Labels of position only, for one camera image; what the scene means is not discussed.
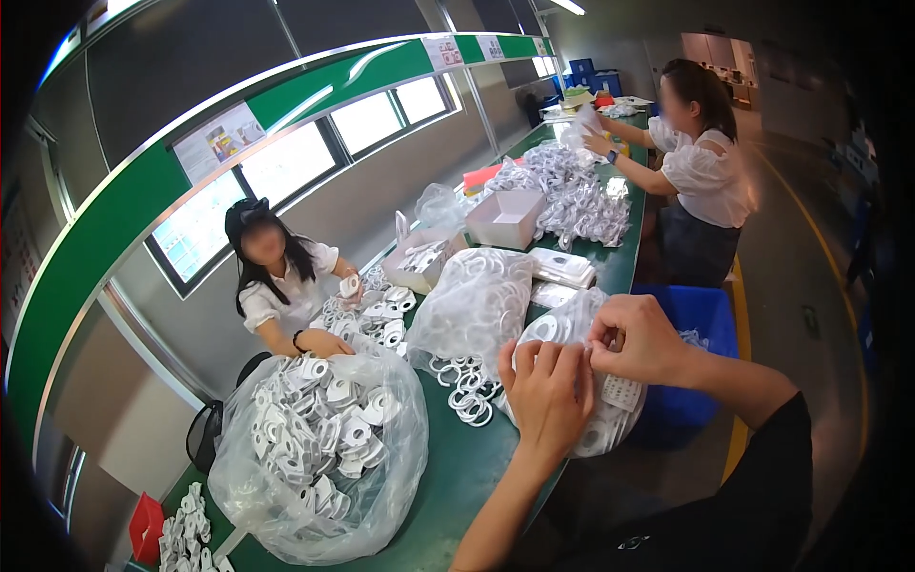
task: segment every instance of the yellow floor line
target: yellow floor line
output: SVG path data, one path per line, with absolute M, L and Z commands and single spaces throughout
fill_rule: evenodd
M 753 361 L 752 351 L 749 342 L 749 313 L 747 312 L 747 293 L 743 287 L 743 274 L 740 272 L 740 260 L 734 256 L 734 275 L 737 280 L 731 282 L 731 290 L 734 294 L 734 325 L 737 328 L 737 352 L 741 360 L 747 362 Z M 725 460 L 725 472 L 721 476 L 721 484 L 725 484 L 728 477 L 734 471 L 740 458 L 743 457 L 744 450 L 747 448 L 747 435 L 749 428 L 740 420 L 740 417 L 734 416 L 734 427 L 731 429 L 731 442 L 727 446 L 727 459 Z
M 794 199 L 794 202 L 797 203 L 798 209 L 801 210 L 803 217 L 807 219 L 807 223 L 810 225 L 810 228 L 813 229 L 813 234 L 816 235 L 816 240 L 820 243 L 820 247 L 823 248 L 823 253 L 826 255 L 826 260 L 829 262 L 829 267 L 833 269 L 833 276 L 835 276 L 835 282 L 839 286 L 839 292 L 842 294 L 842 299 L 845 301 L 845 311 L 848 312 L 848 319 L 852 323 L 852 331 L 855 334 L 855 347 L 858 348 L 857 344 L 857 319 L 855 318 L 855 309 L 852 307 L 852 301 L 848 297 L 848 294 L 845 292 L 845 275 L 839 272 L 839 266 L 835 263 L 833 254 L 829 251 L 829 245 L 826 244 L 826 240 L 823 238 L 823 234 L 820 232 L 820 229 L 817 228 L 816 223 L 813 222 L 813 217 L 810 216 L 810 212 L 807 211 L 807 208 L 803 206 L 801 199 L 798 198 L 797 193 L 794 192 L 794 189 L 791 188 L 791 185 L 788 184 L 788 181 L 785 180 L 785 177 L 781 175 L 779 170 L 773 166 L 765 155 L 762 154 L 762 151 L 754 144 L 753 150 L 756 151 L 757 155 L 762 158 L 762 162 L 766 164 L 767 167 L 775 174 L 775 177 L 779 180 L 781 185 L 788 191 L 788 194 L 791 195 L 791 198 Z M 857 362 L 858 362 L 858 377 L 861 379 L 861 442 L 858 446 L 858 456 L 864 456 L 865 448 L 867 448 L 867 416 L 868 416 L 868 404 L 867 404 L 867 374 L 864 371 L 864 358 L 861 356 L 861 349 L 858 348 L 857 351 Z

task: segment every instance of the poster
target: poster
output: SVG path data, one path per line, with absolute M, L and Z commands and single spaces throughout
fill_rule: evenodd
M 460 48 L 453 36 L 423 38 L 423 46 L 434 70 L 444 70 L 464 64 L 464 58 L 461 57 Z
M 497 61 L 505 59 L 502 52 L 502 46 L 499 45 L 499 38 L 496 36 L 477 36 L 479 48 L 483 50 L 483 58 L 486 61 Z
M 546 53 L 546 45 L 544 44 L 544 39 L 543 39 L 543 38 L 534 38 L 534 39 L 533 39 L 533 46 L 534 46 L 535 48 L 537 48 L 537 55 L 538 55 L 538 56 L 548 56 L 548 55 L 549 55 L 549 54 Z
M 22 210 L 22 201 L 14 197 L 9 212 L 3 220 L 3 236 L 0 237 L 0 275 L 3 288 L 3 335 L 7 343 L 12 343 L 16 320 L 23 304 L 26 303 L 28 289 L 35 281 L 41 256 L 35 248 L 35 242 L 28 230 L 26 213 Z
M 232 156 L 265 136 L 248 103 L 241 102 L 198 127 L 172 148 L 190 184 L 197 185 Z

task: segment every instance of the assembly line table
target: assembly line table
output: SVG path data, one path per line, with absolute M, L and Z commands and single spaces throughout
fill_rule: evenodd
M 648 128 L 648 116 L 644 112 L 622 118 L 620 121 L 643 129 Z M 517 158 L 528 149 L 540 145 L 542 141 L 558 138 L 558 134 L 565 127 L 567 124 L 541 124 L 506 155 Z M 630 149 L 633 160 L 647 165 L 648 152 L 644 147 L 631 146 Z M 622 173 L 611 165 L 598 166 L 597 172 L 604 183 L 610 177 L 623 177 Z M 597 286 L 608 294 L 630 291 L 639 252 L 645 193 L 629 182 L 627 185 L 629 199 L 632 202 L 631 227 L 624 235 L 622 245 L 607 248 L 600 243 L 579 239 L 572 246 L 572 254 L 584 256 L 595 266 Z M 542 240 L 531 244 L 530 248 L 534 247 L 556 249 L 556 239 L 552 234 L 544 236 Z M 422 297 L 417 297 L 417 301 L 421 304 Z M 545 308 L 531 305 L 526 323 L 538 318 L 545 311 Z M 408 326 L 412 318 L 413 312 L 405 317 Z M 423 384 L 425 406 L 429 416 L 429 458 L 410 512 L 397 535 L 379 554 L 335 567 L 325 567 L 326 570 L 446 570 L 461 537 L 483 503 L 490 497 L 508 466 L 511 454 L 518 444 L 518 430 L 508 417 L 494 412 L 492 421 L 487 425 L 468 426 L 448 407 L 448 389 L 439 386 L 427 373 L 417 373 Z M 539 511 L 543 506 L 563 467 L 554 473 L 550 482 L 541 491 L 540 498 L 534 506 L 535 511 Z M 203 475 L 193 467 L 188 469 L 182 481 L 164 502 L 167 516 L 175 513 L 180 498 L 187 493 L 188 484 L 202 477 Z M 213 542 L 210 543 L 210 547 L 215 552 L 217 537 L 221 542 L 229 535 L 232 527 L 213 505 L 209 492 L 204 493 L 207 497 L 206 512 L 212 520 Z M 237 572 L 301 569 L 275 558 L 250 534 L 231 550 L 229 560 Z

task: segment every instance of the white cardboard box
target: white cardboard box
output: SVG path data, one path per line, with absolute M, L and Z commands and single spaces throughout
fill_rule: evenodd
M 397 269 L 397 265 L 406 258 L 406 249 L 435 241 L 447 241 L 447 244 L 426 270 L 418 273 Z M 382 270 L 391 284 L 406 286 L 416 294 L 425 295 L 438 284 L 438 278 L 442 275 L 442 269 L 445 268 L 448 259 L 465 248 L 468 248 L 468 245 L 463 232 L 442 228 L 420 229 L 411 232 L 392 253 L 388 254 L 382 261 Z
M 470 239 L 479 244 L 524 250 L 537 230 L 546 195 L 535 190 L 496 191 L 467 215 Z

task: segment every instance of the green overhead panel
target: green overhead panel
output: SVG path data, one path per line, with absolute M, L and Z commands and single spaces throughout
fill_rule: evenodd
M 533 37 L 512 34 L 458 33 L 463 65 L 435 70 L 423 38 L 442 33 L 382 39 L 371 45 L 334 50 L 321 59 L 290 62 L 210 98 L 188 111 L 118 165 L 80 206 L 76 217 L 58 236 L 26 297 L 6 367 L 5 399 L 27 448 L 33 454 L 37 427 L 54 383 L 57 367 L 79 326 L 85 309 L 113 274 L 120 259 L 154 230 L 159 218 L 202 185 L 192 188 L 167 144 L 175 136 L 242 100 L 268 130 L 267 142 L 281 129 L 338 108 L 363 95 L 436 72 L 457 71 L 487 62 L 477 36 L 498 36 L 505 60 L 537 56 Z M 549 40 L 544 44 L 553 53 Z M 306 63 L 301 70 L 299 63 Z M 276 83 L 274 76 L 299 69 Z M 231 167 L 242 156 L 223 164 Z

